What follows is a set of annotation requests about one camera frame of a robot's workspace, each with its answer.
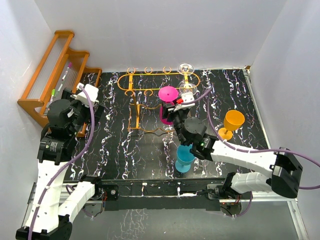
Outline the pink plastic wine glass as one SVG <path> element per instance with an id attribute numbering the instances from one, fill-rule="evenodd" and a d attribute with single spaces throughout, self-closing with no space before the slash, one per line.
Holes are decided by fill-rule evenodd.
<path id="1" fill-rule="evenodd" d="M 168 107 L 174 106 L 174 101 L 178 98 L 178 90 L 173 86 L 162 87 L 158 92 L 158 97 L 162 101 L 159 118 L 165 125 L 172 125 L 173 123 L 168 120 Z"/>

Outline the clear flute glass front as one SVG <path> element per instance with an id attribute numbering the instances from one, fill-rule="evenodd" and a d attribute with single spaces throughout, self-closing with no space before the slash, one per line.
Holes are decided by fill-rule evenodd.
<path id="1" fill-rule="evenodd" d="M 197 86 L 191 82 L 184 81 L 179 85 L 179 92 L 181 94 L 192 93 L 193 95 L 195 95 L 197 93 Z"/>

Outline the clear flute glass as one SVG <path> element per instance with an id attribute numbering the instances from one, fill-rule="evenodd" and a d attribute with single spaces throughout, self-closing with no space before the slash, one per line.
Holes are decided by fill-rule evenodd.
<path id="1" fill-rule="evenodd" d="M 179 85 L 179 92 L 181 94 L 192 93 L 193 95 L 195 95 L 197 93 L 197 86 L 191 82 L 184 81 Z"/>
<path id="2" fill-rule="evenodd" d="M 183 80 L 181 81 L 181 84 L 188 84 L 189 79 L 188 76 L 193 74 L 195 71 L 194 66 L 191 63 L 188 62 L 182 62 L 177 67 L 177 72 L 183 76 Z"/>

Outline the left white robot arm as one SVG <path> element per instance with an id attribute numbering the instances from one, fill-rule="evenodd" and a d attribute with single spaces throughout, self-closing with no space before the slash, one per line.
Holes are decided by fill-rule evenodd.
<path id="1" fill-rule="evenodd" d="M 60 203 L 61 191 L 69 165 L 80 159 L 89 148 L 94 130 L 85 147 L 73 157 L 76 135 L 85 122 L 95 126 L 95 101 L 59 99 L 47 113 L 38 149 L 38 179 L 29 217 L 16 231 L 17 240 L 68 240 L 73 221 L 85 203 L 99 199 L 103 187 L 97 176 L 84 176 L 75 190 Z"/>

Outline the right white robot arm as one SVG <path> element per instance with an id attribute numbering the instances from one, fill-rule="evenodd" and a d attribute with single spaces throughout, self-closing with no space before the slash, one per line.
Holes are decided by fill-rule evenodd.
<path id="1" fill-rule="evenodd" d="M 233 199 L 247 192 L 274 192 L 288 199 L 298 196 L 303 167 L 286 148 L 259 151 L 230 144 L 208 134 L 207 127 L 197 117 L 189 117 L 188 108 L 162 104 L 161 117 L 173 124 L 181 150 L 178 159 L 184 162 L 197 158 L 210 162 L 225 162 L 250 169 L 249 173 L 228 173 L 219 190 Z"/>

